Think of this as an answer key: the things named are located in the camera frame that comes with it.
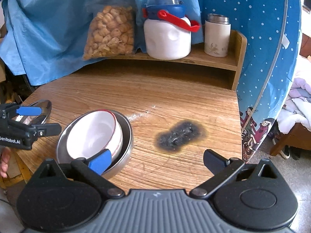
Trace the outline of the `person's left hand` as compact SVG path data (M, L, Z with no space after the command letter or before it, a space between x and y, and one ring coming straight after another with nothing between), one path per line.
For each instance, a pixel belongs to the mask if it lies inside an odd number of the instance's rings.
M4 147L1 152L1 176L7 178L8 164L11 157L11 150L8 147Z

